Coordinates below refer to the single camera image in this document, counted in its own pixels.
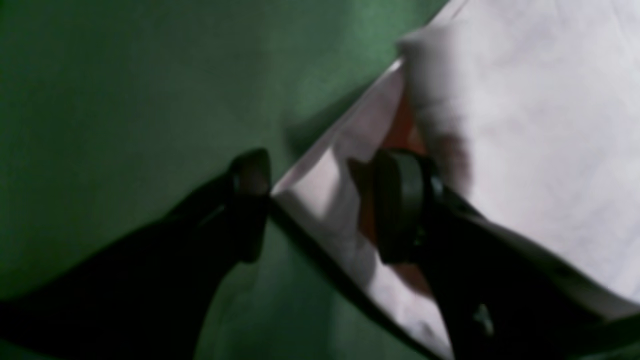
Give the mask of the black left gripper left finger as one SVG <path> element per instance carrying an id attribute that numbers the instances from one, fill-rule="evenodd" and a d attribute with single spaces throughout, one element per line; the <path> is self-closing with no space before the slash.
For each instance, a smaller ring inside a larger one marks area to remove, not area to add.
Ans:
<path id="1" fill-rule="evenodd" d="M 1 302 L 1 338 L 64 360 L 191 360 L 210 304 L 253 264 L 270 207 L 264 148 L 238 155 L 162 218 Z"/>

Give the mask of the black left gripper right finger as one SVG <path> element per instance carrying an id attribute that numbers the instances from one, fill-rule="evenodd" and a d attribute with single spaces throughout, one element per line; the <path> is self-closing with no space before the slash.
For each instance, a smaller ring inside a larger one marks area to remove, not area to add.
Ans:
<path id="1" fill-rule="evenodd" d="M 382 262 L 426 278 L 457 360 L 637 360 L 639 305 L 485 218 L 434 162 L 375 153 Z"/>

